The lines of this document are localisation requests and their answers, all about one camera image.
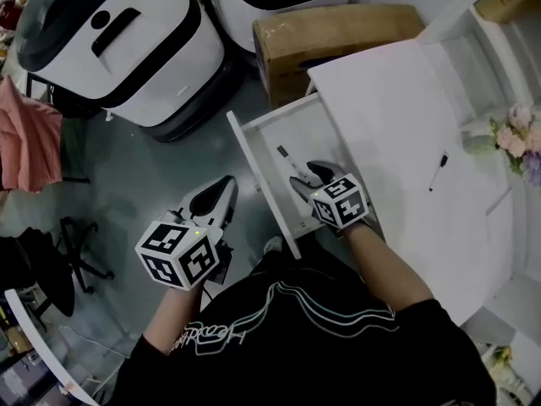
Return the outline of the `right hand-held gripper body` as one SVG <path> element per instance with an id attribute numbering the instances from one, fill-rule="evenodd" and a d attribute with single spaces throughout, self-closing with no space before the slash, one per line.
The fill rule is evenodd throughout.
<path id="1" fill-rule="evenodd" d="M 335 179 L 309 196 L 316 217 L 333 228 L 342 230 L 369 214 L 362 185 L 352 174 Z"/>

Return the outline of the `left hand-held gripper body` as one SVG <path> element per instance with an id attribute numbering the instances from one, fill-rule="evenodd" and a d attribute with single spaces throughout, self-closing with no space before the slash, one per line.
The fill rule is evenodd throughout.
<path id="1" fill-rule="evenodd" d="M 153 281 L 192 290 L 208 280 L 222 284 L 232 261 L 232 247 L 221 228 L 185 220 L 166 211 L 154 221 L 135 246 Z"/>

